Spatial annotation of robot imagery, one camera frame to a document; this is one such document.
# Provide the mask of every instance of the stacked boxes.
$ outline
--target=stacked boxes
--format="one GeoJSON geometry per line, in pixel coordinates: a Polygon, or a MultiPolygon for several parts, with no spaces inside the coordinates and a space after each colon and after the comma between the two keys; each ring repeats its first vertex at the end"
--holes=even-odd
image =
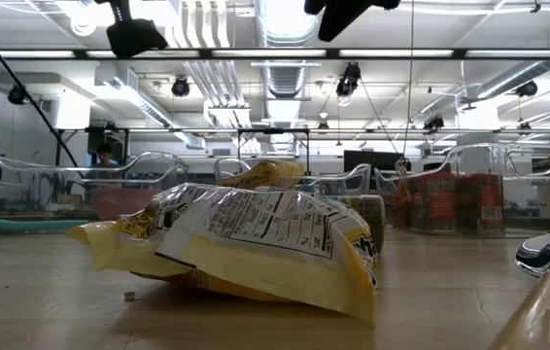
{"type": "Polygon", "coordinates": [[[503,191],[500,175],[472,174],[457,183],[459,234],[504,236],[503,191]]]}
{"type": "Polygon", "coordinates": [[[427,232],[450,232],[457,228],[455,186],[451,173],[411,178],[411,228],[427,232]]]}
{"type": "Polygon", "coordinates": [[[395,199],[395,228],[481,237],[504,236],[502,178],[495,174],[457,177],[432,173],[401,180],[395,199]]]}

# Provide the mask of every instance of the metal pole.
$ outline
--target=metal pole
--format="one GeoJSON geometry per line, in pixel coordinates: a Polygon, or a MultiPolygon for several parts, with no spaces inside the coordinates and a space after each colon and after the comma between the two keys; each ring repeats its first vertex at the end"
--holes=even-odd
{"type": "Polygon", "coordinates": [[[312,175],[310,172],[310,130],[305,130],[305,136],[307,136],[307,152],[305,154],[305,162],[307,170],[305,170],[305,175],[312,175]]]}
{"type": "Polygon", "coordinates": [[[123,165],[128,164],[128,144],[130,143],[130,129],[123,130],[123,165]]]}
{"type": "Polygon", "coordinates": [[[237,151],[237,157],[240,159],[240,135],[243,133],[243,131],[241,131],[240,129],[237,131],[237,140],[238,140],[238,144],[237,144],[237,148],[236,148],[236,151],[237,151]]]}
{"type": "Polygon", "coordinates": [[[63,130],[59,129],[57,131],[57,147],[54,151],[54,165],[56,166],[59,166],[61,163],[61,142],[59,142],[61,135],[63,135],[63,130]]]}

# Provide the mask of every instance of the black object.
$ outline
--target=black object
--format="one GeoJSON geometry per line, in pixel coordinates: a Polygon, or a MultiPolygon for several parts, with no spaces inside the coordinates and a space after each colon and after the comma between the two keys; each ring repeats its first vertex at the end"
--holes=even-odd
{"type": "Polygon", "coordinates": [[[12,87],[10,93],[7,95],[8,101],[15,105],[23,105],[26,98],[26,93],[24,92],[24,90],[25,87],[19,87],[17,85],[12,87]]]}
{"type": "MultiPolygon", "coordinates": [[[[394,171],[395,163],[402,159],[402,154],[392,152],[370,152],[370,151],[344,151],[344,171],[351,171],[360,164],[372,164],[373,168],[379,170],[394,171]]],[[[407,171],[411,171],[411,161],[405,162],[407,171]]],[[[374,181],[374,170],[370,177],[370,188],[376,190],[376,181],[374,181]]]]}
{"type": "Polygon", "coordinates": [[[35,111],[38,113],[38,115],[42,118],[42,121],[44,121],[44,124],[46,125],[46,127],[49,129],[49,131],[51,132],[52,136],[54,136],[54,138],[57,140],[57,142],[59,143],[59,145],[61,145],[61,147],[63,147],[63,149],[65,150],[65,153],[68,155],[68,157],[70,158],[70,160],[72,161],[72,164],[74,164],[74,166],[78,167],[79,165],[77,164],[77,161],[74,159],[74,156],[72,156],[72,152],[70,152],[70,149],[68,149],[68,147],[65,145],[65,143],[63,142],[63,140],[61,139],[61,137],[59,136],[59,134],[54,130],[54,128],[52,127],[51,125],[51,122],[49,122],[49,120],[46,118],[46,116],[44,115],[44,112],[42,111],[42,108],[40,108],[40,106],[37,104],[37,102],[35,102],[33,100],[33,98],[31,98],[31,95],[29,94],[29,92],[26,90],[26,88],[24,88],[24,84],[20,81],[20,79],[16,76],[16,74],[14,73],[14,71],[12,70],[12,68],[10,67],[9,64],[7,64],[7,62],[5,61],[5,58],[3,58],[3,55],[0,53],[0,62],[1,62],[1,65],[3,66],[3,68],[5,68],[5,70],[7,71],[7,73],[10,75],[10,77],[12,78],[12,80],[14,81],[14,83],[16,83],[17,86],[19,86],[20,88],[22,88],[24,90],[24,95],[25,97],[31,101],[31,105],[33,106],[33,108],[35,108],[35,111]]]}
{"type": "Polygon", "coordinates": [[[190,87],[189,82],[187,82],[186,76],[176,76],[176,82],[171,87],[171,93],[176,97],[185,97],[189,95],[190,87]]]}
{"type": "Polygon", "coordinates": [[[116,22],[107,28],[111,51],[117,58],[130,58],[148,50],[163,50],[168,44],[156,30],[155,23],[147,19],[133,19],[128,0],[95,0],[96,4],[109,3],[116,22]]]}
{"type": "Polygon", "coordinates": [[[538,86],[534,81],[531,81],[517,87],[514,92],[519,97],[534,96],[538,92],[538,86]]]}
{"type": "MultiPolygon", "coordinates": [[[[517,126],[517,130],[532,130],[532,127],[530,126],[530,122],[522,122],[517,126]]],[[[520,136],[528,135],[528,132],[520,132],[520,136]]]]}
{"type": "Polygon", "coordinates": [[[335,88],[335,93],[340,97],[350,96],[357,89],[359,79],[361,79],[360,66],[356,62],[349,62],[335,88]]]}
{"type": "Polygon", "coordinates": [[[400,0],[305,0],[305,13],[315,16],[325,9],[318,37],[330,42],[370,6],[393,10],[398,5],[400,0]]]}
{"type": "Polygon", "coordinates": [[[441,116],[433,117],[424,122],[424,130],[437,130],[444,126],[443,118],[441,116]]]}
{"type": "Polygon", "coordinates": [[[531,14],[536,14],[540,11],[540,4],[537,0],[534,0],[534,7],[530,10],[531,14]]]}

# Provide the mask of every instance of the screen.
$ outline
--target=screen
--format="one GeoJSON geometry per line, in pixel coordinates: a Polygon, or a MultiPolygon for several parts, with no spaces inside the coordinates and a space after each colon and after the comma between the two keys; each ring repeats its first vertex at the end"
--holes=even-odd
{"type": "MultiPolygon", "coordinates": [[[[372,164],[379,170],[395,170],[395,163],[402,154],[391,152],[344,151],[344,171],[351,171],[359,164],[372,164]]],[[[411,171],[411,162],[407,161],[407,171],[411,171]]]]}

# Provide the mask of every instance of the nutrition facts label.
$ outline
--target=nutrition facts label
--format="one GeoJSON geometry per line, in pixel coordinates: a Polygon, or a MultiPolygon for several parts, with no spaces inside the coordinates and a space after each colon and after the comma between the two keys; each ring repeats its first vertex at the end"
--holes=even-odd
{"type": "Polygon", "coordinates": [[[231,192],[216,206],[208,231],[220,238],[328,259],[333,248],[331,230],[351,220],[328,203],[298,192],[231,192]]]}

